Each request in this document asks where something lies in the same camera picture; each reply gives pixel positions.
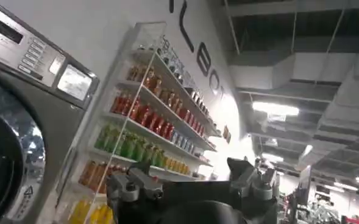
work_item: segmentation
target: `washing machine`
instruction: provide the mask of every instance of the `washing machine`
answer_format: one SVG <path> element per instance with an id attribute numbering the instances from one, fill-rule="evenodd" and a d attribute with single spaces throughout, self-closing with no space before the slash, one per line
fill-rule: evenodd
<path id="1" fill-rule="evenodd" d="M 36 223 L 98 83 L 0 6 L 0 223 Z"/>

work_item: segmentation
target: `ceiling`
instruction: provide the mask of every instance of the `ceiling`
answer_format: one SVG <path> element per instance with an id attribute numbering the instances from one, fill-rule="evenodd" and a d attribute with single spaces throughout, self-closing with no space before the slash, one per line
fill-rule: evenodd
<path id="1" fill-rule="evenodd" d="M 312 165 L 321 181 L 359 188 L 359 0 L 227 3 L 236 42 L 231 75 L 255 152 L 283 157 L 279 169 Z M 270 121 L 252 109 L 255 101 L 300 112 Z M 302 156 L 307 145 L 313 150 Z"/>

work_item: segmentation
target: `washing machine door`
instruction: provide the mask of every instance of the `washing machine door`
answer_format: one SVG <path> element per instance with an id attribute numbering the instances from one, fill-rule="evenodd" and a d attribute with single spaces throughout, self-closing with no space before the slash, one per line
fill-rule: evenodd
<path id="1" fill-rule="evenodd" d="M 45 168 L 40 128 L 21 101 L 0 85 L 0 220 L 24 218 Z"/>

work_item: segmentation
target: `yellow bottle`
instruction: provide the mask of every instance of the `yellow bottle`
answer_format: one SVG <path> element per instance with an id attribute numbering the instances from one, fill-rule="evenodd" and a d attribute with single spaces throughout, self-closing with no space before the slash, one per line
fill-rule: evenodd
<path id="1" fill-rule="evenodd" d="M 87 216 L 88 210 L 90 210 L 91 202 L 85 203 L 85 206 L 82 209 L 82 212 L 78 216 L 79 223 L 84 223 L 84 220 Z"/>
<path id="2" fill-rule="evenodd" d="M 106 217 L 105 220 L 103 222 L 103 224 L 112 224 L 114 221 L 113 219 L 113 212 L 110 208 L 108 208 L 107 212 L 106 212 Z"/>
<path id="3" fill-rule="evenodd" d="M 89 224 L 98 224 L 101 207 L 98 206 L 90 217 Z"/>
<path id="4" fill-rule="evenodd" d="M 99 211 L 99 223 L 102 223 L 105 220 L 105 216 L 107 213 L 107 205 L 102 205 L 101 210 Z"/>
<path id="5" fill-rule="evenodd" d="M 80 200 L 77 202 L 74 212 L 72 213 L 71 217 L 68 220 L 69 224 L 78 224 L 78 216 L 80 215 L 80 213 L 82 212 L 84 206 L 86 204 L 85 200 Z"/>

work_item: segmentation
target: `shelf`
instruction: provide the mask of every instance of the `shelf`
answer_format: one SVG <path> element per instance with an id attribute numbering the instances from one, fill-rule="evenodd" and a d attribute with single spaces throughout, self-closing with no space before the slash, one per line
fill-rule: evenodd
<path id="1" fill-rule="evenodd" d="M 91 156 L 99 156 L 101 158 L 106 159 L 107 161 L 112 156 L 111 153 L 105 152 L 105 151 L 102 151 L 102 150 L 99 150 L 99 149 L 90 150 L 90 155 Z M 135 160 L 128 159 L 128 158 L 118 156 L 118 155 L 113 155 L 113 159 L 115 161 L 121 161 L 121 162 L 126 163 L 128 165 L 136 162 Z M 184 180 L 196 180 L 197 179 L 195 177 L 191 177 L 191 176 L 188 176 L 188 175 L 185 175 L 185 174 L 182 174 L 182 173 L 178 173 L 178 172 L 175 172 L 175 171 L 171 171 L 171 170 L 166 170 L 166 169 L 156 167 L 156 166 L 151 166 L 150 173 L 152 173 L 152 172 L 156 173 L 157 176 L 160 176 L 160 175 L 167 176 L 167 177 L 162 178 L 162 179 L 167 179 L 167 180 L 170 180 L 170 177 L 181 177 Z"/>
<path id="2" fill-rule="evenodd" d="M 140 87 L 139 82 L 134 81 L 121 81 L 118 86 L 135 93 L 138 88 Z M 201 135 L 199 135 L 194 129 L 188 125 L 182 118 L 180 118 L 176 113 L 174 113 L 170 107 L 165 105 L 158 97 L 155 96 L 154 93 L 152 93 L 149 89 L 145 88 L 144 86 L 141 87 L 140 91 L 140 99 L 145 102 L 149 102 L 153 109 L 159 111 L 163 117 L 169 121 L 172 122 L 172 124 L 175 126 L 175 130 L 179 133 L 185 135 L 186 137 L 190 138 L 190 140 L 196 144 L 198 147 L 204 149 L 204 150 L 211 150 L 216 151 Z"/>
<path id="3" fill-rule="evenodd" d="M 70 187 L 72 189 L 73 192 L 77 193 L 77 194 L 83 194 L 89 198 L 93 198 L 95 195 L 95 192 L 93 190 L 91 190 L 90 188 L 81 185 L 79 183 L 70 183 Z M 96 201 L 106 201 L 106 194 L 100 194 L 98 193 L 96 195 Z"/>
<path id="4" fill-rule="evenodd" d="M 134 53 L 134 56 L 137 60 L 141 60 L 143 63 L 146 64 L 152 58 L 153 54 L 154 53 L 151 51 L 138 50 Z M 184 107 L 190 110 L 190 112 L 193 113 L 196 119 L 204 126 L 205 134 L 207 134 L 208 136 L 220 137 L 221 135 L 217 132 L 211 120 L 207 117 L 206 114 L 204 114 L 204 112 L 201 111 L 201 109 L 187 93 L 182 84 L 180 84 L 180 82 L 175 78 L 171 70 L 157 54 L 154 57 L 152 65 L 154 66 L 157 73 L 162 75 L 163 86 L 168 89 L 173 89 L 175 93 L 178 94 L 182 99 Z"/>
<path id="5" fill-rule="evenodd" d="M 126 117 L 123 115 L 113 113 L 104 113 L 103 116 L 115 122 L 122 122 L 126 119 Z M 126 128 L 134 133 L 144 136 L 145 138 L 153 140 L 153 142 L 160 145 L 163 150 L 167 150 L 169 152 L 175 153 L 176 155 L 183 156 L 186 159 L 192 159 L 193 161 L 202 165 L 211 166 L 208 162 L 201 160 L 200 158 L 189 153 L 188 151 L 184 151 L 182 148 L 176 146 L 174 143 L 161 137 L 160 135 L 157 135 L 150 129 L 140 125 L 139 123 L 131 119 L 128 120 Z"/>

